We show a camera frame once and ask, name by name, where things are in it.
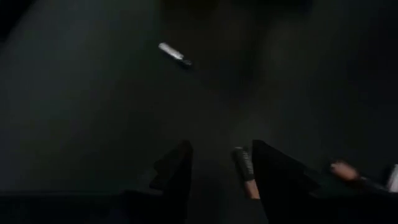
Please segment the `white marker pen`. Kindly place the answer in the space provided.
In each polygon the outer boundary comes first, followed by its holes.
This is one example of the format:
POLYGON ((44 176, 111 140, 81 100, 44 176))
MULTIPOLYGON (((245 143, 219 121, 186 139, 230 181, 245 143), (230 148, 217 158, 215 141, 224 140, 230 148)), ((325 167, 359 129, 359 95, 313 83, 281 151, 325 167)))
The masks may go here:
POLYGON ((187 67, 187 68, 192 66, 192 62, 189 59, 187 59, 182 53, 180 53, 178 50, 171 47, 169 44, 167 44, 165 42, 161 42, 158 45, 158 48, 161 51, 163 51, 164 53, 166 53, 168 56, 173 58, 181 66, 187 67))

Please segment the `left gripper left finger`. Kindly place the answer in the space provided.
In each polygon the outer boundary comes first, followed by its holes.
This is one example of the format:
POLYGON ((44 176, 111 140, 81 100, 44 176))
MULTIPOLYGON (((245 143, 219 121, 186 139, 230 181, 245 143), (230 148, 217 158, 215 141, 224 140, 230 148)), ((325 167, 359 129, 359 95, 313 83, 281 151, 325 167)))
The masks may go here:
POLYGON ((193 148, 181 141, 154 163, 155 178, 149 187, 162 192, 160 212, 166 224, 185 224, 192 185, 193 148))

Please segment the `silver battery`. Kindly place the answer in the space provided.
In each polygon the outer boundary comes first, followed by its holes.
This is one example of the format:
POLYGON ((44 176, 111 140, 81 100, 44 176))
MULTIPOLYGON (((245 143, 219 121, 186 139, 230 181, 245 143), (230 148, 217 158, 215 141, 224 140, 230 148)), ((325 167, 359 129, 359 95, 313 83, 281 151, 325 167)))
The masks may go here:
POLYGON ((386 187, 388 191, 398 193, 398 164, 391 170, 386 187))

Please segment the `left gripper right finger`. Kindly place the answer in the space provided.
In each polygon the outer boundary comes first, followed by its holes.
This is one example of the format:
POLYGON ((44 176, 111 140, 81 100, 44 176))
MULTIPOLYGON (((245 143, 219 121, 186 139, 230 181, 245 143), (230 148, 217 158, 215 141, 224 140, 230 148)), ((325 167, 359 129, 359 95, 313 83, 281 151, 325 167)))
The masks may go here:
POLYGON ((261 140, 252 142, 254 179, 269 224, 314 224, 319 188, 307 168, 261 140))

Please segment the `thin black copper battery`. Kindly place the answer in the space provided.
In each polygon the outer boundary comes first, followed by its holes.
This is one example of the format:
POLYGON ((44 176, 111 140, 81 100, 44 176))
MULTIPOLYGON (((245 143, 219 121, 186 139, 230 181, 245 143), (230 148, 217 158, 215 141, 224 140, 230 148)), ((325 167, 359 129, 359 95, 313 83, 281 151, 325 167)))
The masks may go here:
POLYGON ((254 178, 251 151, 247 147, 235 147, 232 151, 232 158, 246 196, 252 200, 259 200, 260 195, 254 178))

